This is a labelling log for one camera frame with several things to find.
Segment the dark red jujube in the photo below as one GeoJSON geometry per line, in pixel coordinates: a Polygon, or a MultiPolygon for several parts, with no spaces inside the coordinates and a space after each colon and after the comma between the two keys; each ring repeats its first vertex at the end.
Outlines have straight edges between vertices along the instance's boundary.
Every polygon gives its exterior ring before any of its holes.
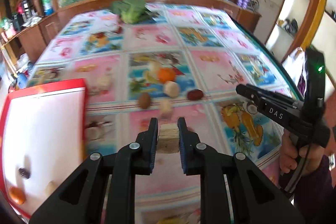
{"type": "Polygon", "coordinates": [[[187,99],[190,101],[198,101],[198,100],[201,100],[203,97],[204,97],[204,93],[202,90],[199,90],[199,89],[190,90],[187,93],[187,99]]]}

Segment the brown round fruit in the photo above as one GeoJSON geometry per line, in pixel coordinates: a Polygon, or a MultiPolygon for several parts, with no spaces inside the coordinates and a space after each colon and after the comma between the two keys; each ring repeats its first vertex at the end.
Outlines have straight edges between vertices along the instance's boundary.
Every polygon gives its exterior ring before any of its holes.
{"type": "Polygon", "coordinates": [[[151,96],[149,93],[142,93],[138,98],[138,105],[141,109],[148,109],[151,105],[151,96]]]}

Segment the orange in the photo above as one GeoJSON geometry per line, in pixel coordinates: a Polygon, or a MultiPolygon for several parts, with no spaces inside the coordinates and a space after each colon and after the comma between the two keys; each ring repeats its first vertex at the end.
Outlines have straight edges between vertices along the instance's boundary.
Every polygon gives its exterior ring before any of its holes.
{"type": "Polygon", "coordinates": [[[168,81],[175,81],[176,74],[171,68],[160,68],[157,73],[158,80],[161,84],[165,84],[168,81]]]}
{"type": "Polygon", "coordinates": [[[26,201],[26,195],[23,190],[18,187],[11,186],[9,188],[9,197],[13,200],[17,205],[22,205],[26,201]]]}

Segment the pale cut fruit piece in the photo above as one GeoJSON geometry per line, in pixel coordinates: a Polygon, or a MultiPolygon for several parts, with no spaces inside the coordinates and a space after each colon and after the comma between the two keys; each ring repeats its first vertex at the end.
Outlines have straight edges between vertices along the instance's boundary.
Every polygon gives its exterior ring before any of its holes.
{"type": "Polygon", "coordinates": [[[97,78],[96,85],[99,91],[109,91],[113,82],[111,75],[101,75],[97,78]]]}

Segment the floral plastic tablecloth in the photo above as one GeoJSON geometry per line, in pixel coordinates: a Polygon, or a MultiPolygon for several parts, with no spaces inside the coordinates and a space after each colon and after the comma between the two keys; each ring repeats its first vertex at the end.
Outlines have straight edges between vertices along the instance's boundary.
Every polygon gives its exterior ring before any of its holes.
{"type": "MultiPolygon", "coordinates": [[[[79,59],[72,74],[86,80],[93,104],[114,106],[115,83],[127,81],[128,98],[138,101],[149,93],[151,105],[128,113],[131,143],[146,131],[151,118],[162,124],[185,118],[189,131],[198,134],[202,143],[212,137],[210,116],[201,100],[190,101],[187,93],[199,89],[194,73],[202,68],[207,86],[214,91],[232,92],[238,84],[262,84],[270,75],[262,59],[256,61],[259,70],[245,66],[241,56],[225,49],[208,27],[176,26],[167,23],[140,24],[129,28],[93,28],[94,18],[106,11],[79,15],[52,42],[78,39],[79,59]],[[173,41],[173,31],[184,42],[193,42],[198,50],[189,51],[173,41]],[[175,81],[161,84],[160,68],[175,71],[175,81]],[[113,77],[109,91],[99,91],[96,85],[101,75],[113,77]]],[[[256,111],[253,102],[240,96],[225,96],[217,103],[221,126],[236,148],[222,154],[222,170],[230,207],[231,223],[302,223],[303,218],[288,199],[266,178],[255,162],[278,148],[280,135],[273,121],[256,111]]],[[[90,110],[85,134],[92,154],[65,180],[32,215],[31,223],[99,223],[105,220],[108,192],[112,179],[116,148],[116,122],[120,114],[90,110]]],[[[178,153],[155,153],[154,169],[149,176],[135,178],[135,223],[200,223],[201,186],[199,176],[183,173],[180,149],[178,153]]]]}

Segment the red box lid tray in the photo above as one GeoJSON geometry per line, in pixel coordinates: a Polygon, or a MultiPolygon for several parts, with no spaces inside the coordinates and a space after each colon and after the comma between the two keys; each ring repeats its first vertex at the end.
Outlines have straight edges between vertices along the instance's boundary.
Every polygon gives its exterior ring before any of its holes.
{"type": "Polygon", "coordinates": [[[83,79],[42,84],[9,93],[1,114],[1,192],[30,218],[47,199],[50,182],[60,185],[84,160],[83,79]],[[15,186],[26,201],[9,197],[15,186]]]}

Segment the green leafy vegetable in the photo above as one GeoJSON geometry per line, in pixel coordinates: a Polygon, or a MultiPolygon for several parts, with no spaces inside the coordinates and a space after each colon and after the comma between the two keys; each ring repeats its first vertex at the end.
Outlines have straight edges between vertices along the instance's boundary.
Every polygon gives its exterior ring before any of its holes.
{"type": "Polygon", "coordinates": [[[110,11],[126,24],[138,24],[157,17],[146,7],[145,0],[119,0],[110,4],[110,11]]]}

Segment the wooden sideboard counter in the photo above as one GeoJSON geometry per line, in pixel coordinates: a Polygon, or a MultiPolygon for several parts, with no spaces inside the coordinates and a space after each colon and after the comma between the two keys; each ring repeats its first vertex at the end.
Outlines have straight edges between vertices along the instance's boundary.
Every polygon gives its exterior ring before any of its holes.
{"type": "Polygon", "coordinates": [[[1,49],[5,50],[8,59],[17,66],[22,53],[26,53],[33,63],[38,60],[50,41],[68,23],[62,20],[57,12],[43,18],[38,24],[25,28],[6,42],[1,36],[1,49]]]}

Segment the green cap water bottle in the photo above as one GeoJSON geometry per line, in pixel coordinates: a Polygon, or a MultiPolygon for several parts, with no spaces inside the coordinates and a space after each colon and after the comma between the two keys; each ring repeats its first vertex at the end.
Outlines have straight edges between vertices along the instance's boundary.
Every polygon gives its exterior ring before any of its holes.
{"type": "Polygon", "coordinates": [[[51,15],[54,12],[52,0],[42,0],[42,5],[46,16],[51,15]]]}

